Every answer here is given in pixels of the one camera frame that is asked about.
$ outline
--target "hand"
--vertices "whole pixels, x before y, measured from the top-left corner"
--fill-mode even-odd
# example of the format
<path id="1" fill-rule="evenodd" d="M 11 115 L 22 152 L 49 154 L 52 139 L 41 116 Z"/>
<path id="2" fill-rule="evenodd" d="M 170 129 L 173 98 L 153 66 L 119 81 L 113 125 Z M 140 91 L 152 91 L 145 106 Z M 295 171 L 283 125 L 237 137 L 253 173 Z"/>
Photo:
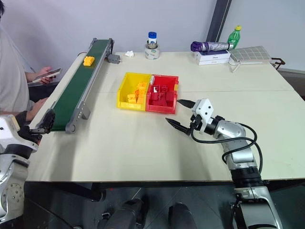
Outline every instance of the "hand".
<path id="1" fill-rule="evenodd" d="M 26 121 L 32 121 L 33 118 L 36 116 L 42 105 L 47 101 L 48 98 L 40 99 L 38 102 L 36 102 L 33 106 L 33 108 L 27 112 Z"/>
<path id="2" fill-rule="evenodd" d="M 48 73 L 50 70 L 51 70 L 51 67 L 44 67 L 38 72 L 37 75 L 42 75 L 42 74 Z M 53 77 L 51 77 L 51 78 L 43 77 L 40 79 L 41 84 L 48 84 L 48 83 L 51 83 L 52 81 L 53 81 Z"/>

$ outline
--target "white table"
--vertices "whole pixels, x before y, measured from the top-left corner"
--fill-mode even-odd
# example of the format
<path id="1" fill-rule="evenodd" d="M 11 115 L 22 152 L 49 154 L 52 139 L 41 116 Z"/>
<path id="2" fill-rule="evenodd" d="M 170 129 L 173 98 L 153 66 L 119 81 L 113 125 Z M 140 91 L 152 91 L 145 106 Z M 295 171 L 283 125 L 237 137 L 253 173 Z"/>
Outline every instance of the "white table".
<path id="1" fill-rule="evenodd" d="M 30 158 L 28 181 L 231 180 L 220 144 L 196 143 L 165 120 L 189 126 L 190 109 L 179 104 L 175 115 L 165 115 L 116 108 L 126 72 L 179 76 L 178 98 L 209 98 L 214 115 L 255 129 L 264 156 L 263 179 L 305 177 L 305 103 L 271 65 L 242 65 L 231 73 L 228 64 L 198 66 L 190 52 L 162 53 L 156 61 L 146 60 L 143 53 L 121 57 L 118 65 L 103 64 L 87 99 L 91 116 L 81 120 L 77 133 L 43 137 Z M 32 127 L 60 96 L 82 58 L 73 63 Z"/>

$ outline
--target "white wall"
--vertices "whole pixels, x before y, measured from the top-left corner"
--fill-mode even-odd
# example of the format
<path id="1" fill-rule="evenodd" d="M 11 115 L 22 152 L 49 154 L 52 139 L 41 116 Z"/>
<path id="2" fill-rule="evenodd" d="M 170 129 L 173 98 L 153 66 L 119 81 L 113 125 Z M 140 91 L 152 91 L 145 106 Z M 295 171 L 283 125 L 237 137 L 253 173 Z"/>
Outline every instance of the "white wall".
<path id="1" fill-rule="evenodd" d="M 305 71 L 305 0 L 232 0 L 220 41 L 242 25 L 238 48 L 264 46 L 283 68 Z"/>
<path id="2" fill-rule="evenodd" d="M 3 0 L 1 24 L 27 61 L 66 71 L 93 37 L 113 38 L 114 51 L 143 52 L 156 31 L 161 51 L 188 51 L 205 41 L 215 0 Z"/>

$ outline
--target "smartphone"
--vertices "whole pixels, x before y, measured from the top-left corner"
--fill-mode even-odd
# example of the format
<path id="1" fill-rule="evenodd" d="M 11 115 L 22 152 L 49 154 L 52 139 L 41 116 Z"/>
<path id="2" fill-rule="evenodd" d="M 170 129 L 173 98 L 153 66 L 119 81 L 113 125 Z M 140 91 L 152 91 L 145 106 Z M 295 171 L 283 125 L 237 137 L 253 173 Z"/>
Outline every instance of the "smartphone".
<path id="1" fill-rule="evenodd" d="M 41 74 L 41 75 L 37 76 L 37 77 L 32 81 L 32 83 L 37 83 L 37 82 L 39 82 L 39 81 L 40 81 L 40 78 L 42 78 L 42 77 L 49 77 L 49 78 L 51 78 L 51 77 L 56 76 L 56 75 L 58 75 L 58 74 L 60 74 L 60 73 L 61 73 L 61 68 L 58 68 L 58 69 L 49 71 L 49 72 L 47 72 L 47 73 L 45 73 L 45 74 Z"/>

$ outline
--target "tape roll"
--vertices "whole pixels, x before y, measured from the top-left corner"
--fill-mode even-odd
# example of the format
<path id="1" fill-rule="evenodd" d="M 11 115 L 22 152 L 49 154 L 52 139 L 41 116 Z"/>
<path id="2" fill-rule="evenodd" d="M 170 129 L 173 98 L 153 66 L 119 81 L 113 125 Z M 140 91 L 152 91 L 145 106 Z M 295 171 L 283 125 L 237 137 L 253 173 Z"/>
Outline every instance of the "tape roll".
<path id="1" fill-rule="evenodd" d="M 148 60 L 156 60 L 156 59 L 159 58 L 159 56 L 160 56 L 159 45 L 155 49 L 149 49 L 148 45 L 146 44 L 146 46 L 145 46 L 145 57 Z"/>

